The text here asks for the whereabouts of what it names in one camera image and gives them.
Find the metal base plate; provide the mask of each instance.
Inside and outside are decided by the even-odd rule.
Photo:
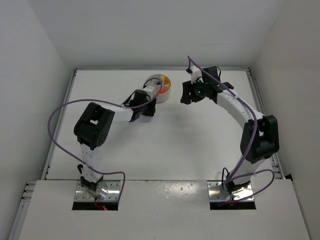
[[[256,209],[254,197],[237,202],[236,204],[221,204],[227,201],[235,201],[253,194],[251,183],[247,188],[241,188],[229,194],[224,191],[221,186],[221,181],[208,181],[208,193],[211,210],[226,210],[226,209]]]
[[[121,183],[120,181],[104,181],[106,184],[106,189],[104,191],[105,197],[103,199],[99,198],[98,203],[115,203],[118,202],[118,197],[120,193]],[[81,185],[80,181],[76,184],[74,202],[94,202],[95,198],[88,194],[87,189]]]

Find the cable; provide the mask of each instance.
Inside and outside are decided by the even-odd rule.
[[[214,68],[219,69],[218,78],[220,78],[220,76],[221,76],[221,69],[220,69],[220,67],[218,67],[218,66],[214,66]]]
[[[220,82],[218,79],[216,79],[214,76],[210,75],[209,73],[207,73],[202,67],[200,67],[197,63],[195,63],[195,61],[192,60],[192,58],[190,56],[188,56],[188,59],[191,63],[193,63],[198,69],[201,70],[201,72],[203,72],[204,74],[206,74],[209,78],[211,78],[212,80],[214,80],[217,84],[220,84],[221,86],[223,86],[233,97],[236,96],[236,94],[234,94],[233,91],[231,91],[225,84],[223,84],[222,82]],[[236,172],[238,171],[238,169],[240,168],[241,164],[245,161],[250,149],[251,149],[251,146],[254,142],[254,139],[255,139],[255,136],[256,136],[256,132],[257,132],[257,129],[258,129],[258,120],[257,120],[257,117],[255,115],[255,112],[252,110],[252,108],[247,104],[245,103],[241,98],[237,98],[237,100],[243,105],[245,106],[249,111],[250,113],[252,114],[253,116],[253,120],[254,120],[254,125],[253,125],[253,132],[252,132],[252,135],[251,135],[251,138],[250,138],[250,141],[248,143],[248,146],[246,147],[245,151],[244,151],[244,154],[243,156],[241,157],[240,161],[238,162],[238,164],[235,166],[235,168],[233,169],[233,171],[230,173],[229,177],[228,177],[228,180],[231,179],[235,174]]]
[[[229,171],[226,167],[224,167],[222,169],[222,179],[221,179],[221,186],[222,186],[222,189],[225,190],[225,187],[224,187],[224,177],[225,177],[225,170],[226,170],[226,173],[229,174]]]
[[[102,210],[101,207],[97,204],[97,199],[94,199],[94,206],[96,206],[98,209]]]
[[[162,90],[163,88],[163,80],[161,78],[158,78],[158,77],[153,77],[149,80],[147,80],[144,84],[146,84],[148,81],[150,80],[153,80],[153,79],[158,79],[160,80],[160,90],[158,91],[158,93],[153,96],[153,98],[151,98],[149,101],[141,104],[141,105],[138,105],[138,106],[122,106],[122,105],[119,105],[119,104],[116,104],[116,103],[112,103],[112,102],[109,102],[109,101],[103,101],[103,100],[98,100],[98,99],[78,99],[78,100],[73,100],[73,101],[69,101],[69,102],[66,102],[64,104],[62,104],[61,106],[57,107],[50,115],[49,119],[48,119],[48,123],[47,123],[47,131],[48,131],[48,135],[51,139],[51,141],[58,147],[60,148],[62,151],[64,151],[65,153],[69,154],[71,157],[75,158],[76,160],[78,160],[80,163],[82,163],[83,165],[87,166],[90,170],[94,171],[95,173],[97,174],[101,174],[101,175],[115,175],[115,174],[122,174],[123,175],[123,183],[122,183],[122,186],[121,186],[121,190],[120,190],[120,193],[119,193],[119,197],[118,197],[118,202],[120,201],[120,198],[122,196],[122,192],[124,190],[124,186],[125,186],[125,181],[126,181],[126,174],[123,172],[123,171],[114,171],[114,172],[102,172],[102,171],[98,171],[96,169],[94,169],[93,167],[89,166],[85,161],[83,161],[81,158],[77,157],[76,155],[74,155],[72,152],[68,151],[67,149],[65,149],[64,147],[62,147],[54,138],[54,134],[51,132],[51,121],[52,121],[52,118],[54,117],[54,115],[60,111],[62,108],[64,108],[65,106],[67,105],[70,105],[70,104],[74,104],[74,103],[80,103],[80,102],[98,102],[98,103],[104,103],[104,104],[109,104],[109,105],[113,105],[113,106],[116,106],[116,107],[119,107],[119,108],[122,108],[122,107],[125,107],[127,109],[138,109],[138,108],[141,108],[141,107],[144,107],[146,104],[148,103],[151,103],[160,93],[160,91]]]
[[[252,176],[252,175],[255,175],[255,174],[260,174],[260,173],[263,173],[263,172],[271,172],[271,173],[272,173],[272,179],[271,179],[271,181],[270,181],[264,188],[260,189],[259,191],[255,192],[255,193],[253,193],[253,194],[251,194],[251,195],[249,195],[249,196],[243,197],[243,198],[241,198],[241,199],[232,200],[232,201],[228,200],[228,201],[221,202],[220,204],[221,204],[221,205],[235,204],[235,203],[241,202],[241,201],[243,201],[243,200],[252,198],[253,196],[261,193],[261,192],[264,191],[264,190],[266,190],[266,189],[274,182],[274,180],[275,180],[275,178],[276,178],[276,175],[275,175],[274,171],[272,171],[272,170],[270,170],[270,169],[263,169],[263,170],[260,170],[260,171],[255,172],[255,173],[247,173],[247,174],[239,175],[239,176],[236,176],[236,177],[234,177],[234,178],[231,178],[229,181],[231,182],[231,181],[236,180],[236,179],[239,179],[239,178],[248,177],[248,176]]]

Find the black clamp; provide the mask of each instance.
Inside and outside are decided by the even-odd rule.
[[[125,106],[135,107],[135,106],[142,105],[147,101],[150,101],[150,96],[144,90],[137,89],[131,94],[131,96],[129,96],[123,102]],[[140,117],[140,115],[153,117],[156,112],[156,103],[157,103],[157,99],[155,98],[154,100],[149,102],[147,105],[133,109],[133,115],[130,122],[137,120]]]

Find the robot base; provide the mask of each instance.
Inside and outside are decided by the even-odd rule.
[[[255,210],[254,197],[236,203],[225,203],[227,201],[236,201],[253,194],[251,183],[247,188],[241,188],[229,194],[223,190],[221,181],[208,181],[208,193],[210,210]]]
[[[118,210],[118,198],[121,189],[120,181],[103,181],[102,192],[96,196],[90,193],[80,181],[76,184],[72,210]]]

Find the white panel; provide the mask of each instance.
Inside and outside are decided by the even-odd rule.
[[[180,103],[182,82],[190,80],[183,70],[79,70],[69,100],[83,98],[122,103],[145,79],[163,74],[171,80],[170,98],[156,105],[154,117],[135,122],[115,122],[100,147],[101,171],[124,171],[128,180],[220,179],[223,167],[232,170],[241,156],[242,129],[222,107],[209,99]],[[240,97],[254,106],[245,71],[222,71]],[[88,102],[66,109],[58,142],[81,158],[74,126]],[[48,179],[79,179],[75,159],[55,148]],[[270,168],[267,161],[264,167]],[[122,176],[107,178],[121,179]]]
[[[210,210],[206,181],[128,181],[118,211],[72,211],[75,189],[75,181],[38,181],[19,239],[309,239],[290,180],[259,194],[256,210]]]
[[[28,0],[70,66],[254,63],[284,0]]]
[[[8,239],[26,182],[41,177],[50,146],[47,119],[69,78],[27,1],[1,0],[0,240]]]
[[[279,155],[312,239],[320,239],[319,10],[319,0],[286,1],[254,71],[266,112],[278,119]]]

